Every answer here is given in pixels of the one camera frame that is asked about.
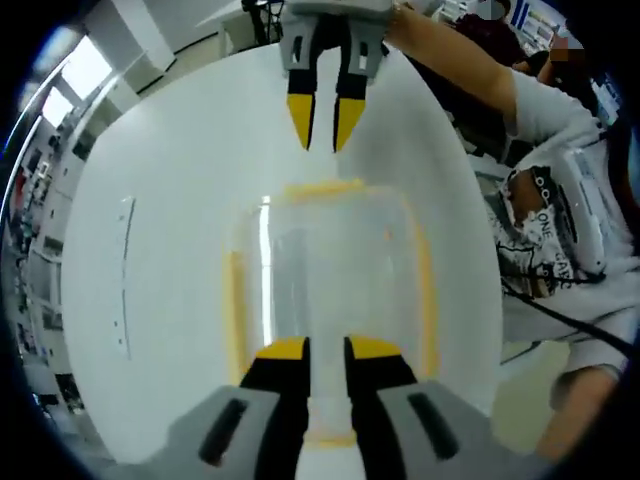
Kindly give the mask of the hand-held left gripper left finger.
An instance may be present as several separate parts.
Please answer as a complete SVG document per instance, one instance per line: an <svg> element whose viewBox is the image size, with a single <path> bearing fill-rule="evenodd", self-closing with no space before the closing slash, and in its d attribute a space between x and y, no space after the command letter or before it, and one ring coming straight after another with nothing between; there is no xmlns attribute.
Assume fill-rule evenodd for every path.
<svg viewBox="0 0 640 480"><path fill-rule="evenodd" d="M310 340L259 350L237 386L180 417L159 455L162 479L293 479L309 424Z"/></svg>

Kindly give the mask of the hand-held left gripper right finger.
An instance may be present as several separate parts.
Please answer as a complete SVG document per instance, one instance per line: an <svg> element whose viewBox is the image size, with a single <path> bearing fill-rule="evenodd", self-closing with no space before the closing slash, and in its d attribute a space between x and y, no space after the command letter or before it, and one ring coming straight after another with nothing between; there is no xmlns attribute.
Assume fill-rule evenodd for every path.
<svg viewBox="0 0 640 480"><path fill-rule="evenodd" d="M395 345L344 340L351 421L369 479L515 479L518 454L486 416L436 381L419 381Z"/></svg>

